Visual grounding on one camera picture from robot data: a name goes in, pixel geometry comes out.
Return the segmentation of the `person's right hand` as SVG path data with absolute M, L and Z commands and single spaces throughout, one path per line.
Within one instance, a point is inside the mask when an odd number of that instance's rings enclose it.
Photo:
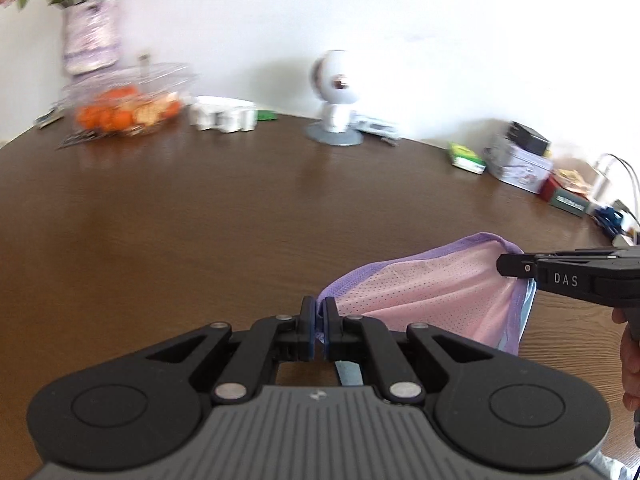
M 640 404 L 640 351 L 639 343 L 631 336 L 630 326 L 622 309 L 614 309 L 612 321 L 624 324 L 625 329 L 620 340 L 620 364 L 622 364 L 623 404 L 628 411 L 637 411 Z

